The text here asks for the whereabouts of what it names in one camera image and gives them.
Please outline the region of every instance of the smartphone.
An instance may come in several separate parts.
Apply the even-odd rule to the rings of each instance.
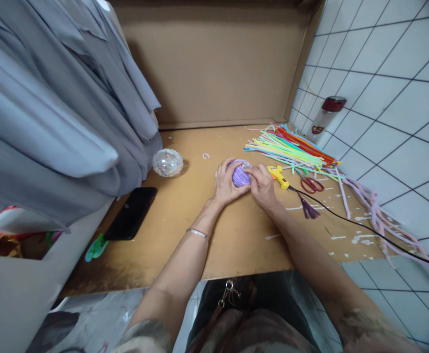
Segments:
[[[156,188],[136,188],[103,236],[104,240],[131,240],[140,229],[156,196]]]

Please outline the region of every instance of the purple ball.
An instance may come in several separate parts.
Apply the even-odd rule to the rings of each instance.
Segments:
[[[242,164],[236,167],[236,169],[234,169],[233,174],[233,183],[237,187],[250,185],[249,175],[244,172],[244,168],[252,168],[252,165],[243,159],[236,159],[233,163],[240,161],[242,162]]]

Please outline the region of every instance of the purple tassel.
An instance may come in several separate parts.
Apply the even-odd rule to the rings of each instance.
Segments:
[[[316,219],[317,217],[319,217],[321,214],[315,210],[309,203],[306,202],[306,200],[301,196],[300,193],[297,193],[299,198],[301,199],[301,204],[303,205],[303,211],[304,211],[304,216],[306,219]]]

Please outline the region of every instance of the cardboard wall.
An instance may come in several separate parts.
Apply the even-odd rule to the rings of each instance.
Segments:
[[[112,5],[162,104],[161,129],[287,121],[302,48],[307,56],[311,45],[306,34],[315,32],[313,15],[322,10],[291,3]]]

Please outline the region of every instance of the desk surface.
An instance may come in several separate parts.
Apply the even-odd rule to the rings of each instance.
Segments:
[[[260,134],[248,129],[264,127],[231,126],[162,132],[164,147],[177,150],[183,156],[183,173],[164,178],[151,170],[143,186],[156,187],[158,193],[136,237],[131,241],[110,242],[105,252],[90,263],[85,262],[83,255],[60,296],[150,286],[185,230],[212,195],[215,169],[224,159],[235,156],[252,164],[274,165],[275,161],[259,152],[243,151],[247,141]],[[204,160],[203,153],[208,153],[211,159]],[[284,177],[292,186],[299,187],[298,175],[293,176],[290,170],[285,170]],[[345,216],[337,182],[328,179],[321,183],[326,190],[314,196],[334,212]],[[280,189],[278,183],[275,183],[275,193],[286,208],[301,206],[297,194]],[[345,193],[351,219],[372,227],[365,207],[348,186],[345,186]],[[111,206],[94,239],[107,230],[126,198],[121,197]],[[302,209],[289,212],[338,262],[383,257],[377,237],[365,237],[357,244],[352,243],[357,235],[371,235],[363,227],[343,221],[324,209],[319,211],[321,216],[316,220],[306,220]],[[202,279],[291,269],[285,241],[281,236],[275,236],[277,234],[278,230],[252,195],[244,195],[221,213],[214,228]],[[362,240],[370,240],[372,244],[366,245],[361,243]]]

